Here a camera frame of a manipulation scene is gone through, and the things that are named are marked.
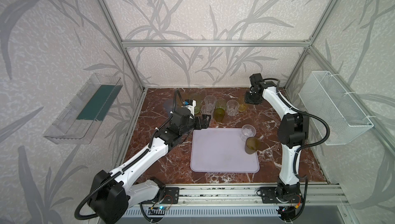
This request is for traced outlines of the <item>amber faceted cup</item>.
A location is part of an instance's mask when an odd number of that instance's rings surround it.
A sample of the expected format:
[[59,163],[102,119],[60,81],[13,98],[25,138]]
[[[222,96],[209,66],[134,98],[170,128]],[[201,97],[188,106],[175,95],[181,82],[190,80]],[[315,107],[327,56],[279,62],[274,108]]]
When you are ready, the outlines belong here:
[[238,112],[242,113],[245,112],[246,110],[248,110],[250,104],[248,104],[245,101],[245,96],[241,96],[237,99],[238,103],[239,103],[239,108],[238,108]]

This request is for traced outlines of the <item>lilac plastic tray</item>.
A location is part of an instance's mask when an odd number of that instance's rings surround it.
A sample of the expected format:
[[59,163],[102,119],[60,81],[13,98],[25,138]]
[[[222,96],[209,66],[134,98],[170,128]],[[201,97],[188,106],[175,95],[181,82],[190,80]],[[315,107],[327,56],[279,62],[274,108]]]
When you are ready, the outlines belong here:
[[245,151],[247,137],[240,128],[195,130],[192,136],[190,167],[203,173],[256,173],[257,153]]

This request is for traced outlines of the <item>clear faceted cup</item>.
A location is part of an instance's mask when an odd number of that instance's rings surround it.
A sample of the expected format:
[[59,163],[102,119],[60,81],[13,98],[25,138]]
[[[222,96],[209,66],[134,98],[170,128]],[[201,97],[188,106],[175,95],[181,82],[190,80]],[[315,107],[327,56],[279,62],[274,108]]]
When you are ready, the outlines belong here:
[[241,128],[242,139],[246,141],[250,137],[254,137],[256,135],[256,128],[253,125],[246,124]]

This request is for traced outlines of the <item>brown olive textured cup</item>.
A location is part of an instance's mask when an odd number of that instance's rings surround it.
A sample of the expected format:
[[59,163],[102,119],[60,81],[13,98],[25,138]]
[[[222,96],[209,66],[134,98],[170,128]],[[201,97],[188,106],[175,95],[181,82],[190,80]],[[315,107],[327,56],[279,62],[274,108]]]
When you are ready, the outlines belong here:
[[260,141],[255,138],[255,137],[249,137],[247,138],[246,142],[245,142],[245,152],[247,154],[253,154],[255,152],[258,151],[260,147]]

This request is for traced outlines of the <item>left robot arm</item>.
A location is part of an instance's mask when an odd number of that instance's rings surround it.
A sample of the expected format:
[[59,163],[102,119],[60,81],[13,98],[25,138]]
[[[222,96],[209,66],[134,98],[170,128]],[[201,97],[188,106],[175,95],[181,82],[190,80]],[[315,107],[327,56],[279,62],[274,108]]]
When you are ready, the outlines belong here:
[[157,160],[183,142],[194,130],[209,128],[211,115],[194,116],[193,106],[172,111],[163,125],[155,129],[150,142],[136,155],[119,167],[98,172],[90,193],[83,198],[74,212],[77,220],[100,218],[106,224],[118,222],[126,210],[144,201],[154,199],[163,186],[149,179],[136,183],[137,179]]

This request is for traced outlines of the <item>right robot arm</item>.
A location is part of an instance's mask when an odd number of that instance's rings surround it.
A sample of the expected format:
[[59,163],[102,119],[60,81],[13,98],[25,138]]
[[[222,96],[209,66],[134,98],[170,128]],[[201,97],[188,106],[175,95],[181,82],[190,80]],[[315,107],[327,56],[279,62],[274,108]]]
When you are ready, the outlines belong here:
[[[250,76],[251,87],[245,94],[245,102],[260,105],[267,101],[281,118],[277,137],[282,145],[282,163],[276,187],[276,197],[287,202],[300,192],[300,181],[308,181],[299,175],[300,153],[309,147],[321,145],[330,137],[330,127],[322,118],[295,108],[279,90],[280,80],[264,79],[260,73]],[[305,144],[309,135],[310,119],[321,122],[325,128],[324,137],[318,142]]]

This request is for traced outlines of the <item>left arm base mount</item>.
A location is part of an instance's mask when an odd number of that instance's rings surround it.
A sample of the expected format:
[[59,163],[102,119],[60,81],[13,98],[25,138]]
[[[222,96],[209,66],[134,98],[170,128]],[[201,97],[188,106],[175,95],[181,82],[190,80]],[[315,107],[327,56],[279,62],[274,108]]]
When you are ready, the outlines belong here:
[[155,197],[148,200],[147,203],[164,203],[177,204],[180,197],[180,188],[178,187],[164,187],[160,188]]

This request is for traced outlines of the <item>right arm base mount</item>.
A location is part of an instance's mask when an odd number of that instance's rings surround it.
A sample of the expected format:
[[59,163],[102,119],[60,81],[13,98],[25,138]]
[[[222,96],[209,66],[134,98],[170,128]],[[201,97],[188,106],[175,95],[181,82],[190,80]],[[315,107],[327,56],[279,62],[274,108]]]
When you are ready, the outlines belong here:
[[303,195],[299,189],[284,189],[281,187],[261,187],[257,190],[263,203],[301,204]]

